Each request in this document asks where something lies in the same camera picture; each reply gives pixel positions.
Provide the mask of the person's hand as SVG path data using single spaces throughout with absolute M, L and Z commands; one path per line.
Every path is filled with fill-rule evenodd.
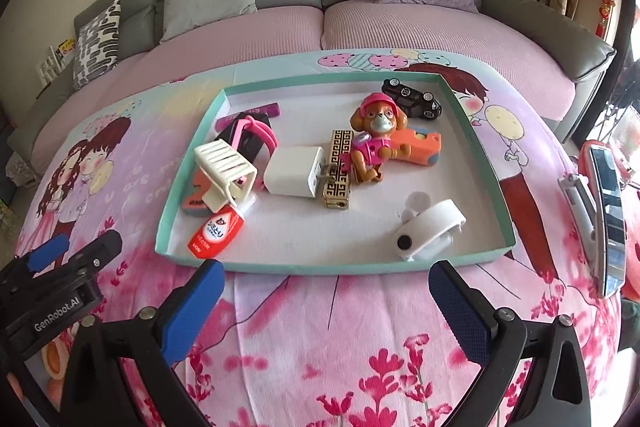
M 69 358 L 66 344 L 56 337 L 26 361 L 29 373 L 56 409 L 60 407 Z

